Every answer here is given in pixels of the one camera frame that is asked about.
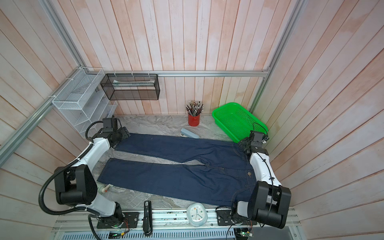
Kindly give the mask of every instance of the white wire rack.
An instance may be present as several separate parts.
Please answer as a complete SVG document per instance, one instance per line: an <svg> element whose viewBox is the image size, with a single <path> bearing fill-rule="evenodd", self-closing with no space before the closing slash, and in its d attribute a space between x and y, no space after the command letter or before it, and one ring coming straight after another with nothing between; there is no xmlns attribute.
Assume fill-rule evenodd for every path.
<svg viewBox="0 0 384 240"><path fill-rule="evenodd" d="M86 74L84 69L80 69L52 101L83 137L91 123L111 117L118 104L117 101L110 102L104 91L96 91L104 77L103 70L100 69L97 74ZM93 136L101 126L92 126L88 135Z"/></svg>
<svg viewBox="0 0 384 240"><path fill-rule="evenodd" d="M82 109L104 77L102 69L97 75L86 74L84 68L65 85L52 101L58 109Z"/></svg>

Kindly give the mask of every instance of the vent grille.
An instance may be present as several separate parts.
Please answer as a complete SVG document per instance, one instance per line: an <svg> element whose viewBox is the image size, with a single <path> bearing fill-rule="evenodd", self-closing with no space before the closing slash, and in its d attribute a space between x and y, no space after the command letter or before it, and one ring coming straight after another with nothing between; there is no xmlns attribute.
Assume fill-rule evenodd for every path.
<svg viewBox="0 0 384 240"><path fill-rule="evenodd" d="M165 239L220 239L225 238L227 228L215 229L175 229L175 230L154 230L153 234L149 237L144 235L141 230L131 230L120 239L146 239L146 240L165 240ZM109 232L115 231L98 231L98 236L101 239L108 239ZM235 234L233 229L228 232L228 239L234 238ZM92 232L67 232L63 234L62 240L88 240L95 239Z"/></svg>

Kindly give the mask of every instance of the alarm clock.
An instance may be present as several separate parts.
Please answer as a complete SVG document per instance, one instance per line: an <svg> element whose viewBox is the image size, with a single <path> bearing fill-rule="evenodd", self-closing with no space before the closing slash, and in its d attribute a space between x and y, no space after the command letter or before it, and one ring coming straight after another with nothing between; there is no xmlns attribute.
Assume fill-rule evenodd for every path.
<svg viewBox="0 0 384 240"><path fill-rule="evenodd" d="M208 220L208 214L201 203L194 203L187 208L187 218L194 227L200 227Z"/></svg>

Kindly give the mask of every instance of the blue object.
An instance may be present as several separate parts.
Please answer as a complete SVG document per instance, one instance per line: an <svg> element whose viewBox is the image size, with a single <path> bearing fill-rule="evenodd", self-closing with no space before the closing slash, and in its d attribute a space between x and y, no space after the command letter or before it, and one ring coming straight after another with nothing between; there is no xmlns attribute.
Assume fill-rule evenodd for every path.
<svg viewBox="0 0 384 240"><path fill-rule="evenodd" d="M196 159L204 165L109 159L99 182L225 206L231 206L234 201L249 201L256 184L255 173L246 155L233 142L131 133L116 150L179 163Z"/></svg>
<svg viewBox="0 0 384 240"><path fill-rule="evenodd" d="M187 136L187 137L191 137L191 138L200 138L198 135L194 134L193 132L191 131L188 131L187 129L185 128L182 128L181 129L181 134L183 134L184 136Z"/></svg>

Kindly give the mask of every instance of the gray marble surface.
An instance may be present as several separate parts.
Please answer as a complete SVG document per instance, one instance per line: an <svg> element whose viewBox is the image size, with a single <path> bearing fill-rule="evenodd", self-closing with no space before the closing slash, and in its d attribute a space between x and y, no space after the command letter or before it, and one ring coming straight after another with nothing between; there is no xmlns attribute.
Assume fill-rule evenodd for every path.
<svg viewBox="0 0 384 240"><path fill-rule="evenodd" d="M116 117L118 117L121 120L121 124L127 127L128 131L132 133L179 136L181 129L185 128L197 134L200 138L232 141L215 124L215 120L211 115L201 115L200 124L197 127L190 127L188 125L187 115L126 115ZM111 148L104 153L99 162L95 165L92 171L95 180L97 180L107 160L111 157L129 161L180 164L162 158L115 151ZM201 163L193 160L184 164ZM103 195L112 201L120 203L122 209L142 209L145 200L150 200L152 202L153 209L186 208L193 203L187 200L133 191L122 187L110 187L108 192ZM214 207L213 205L208 204L204 204L204 206Z"/></svg>

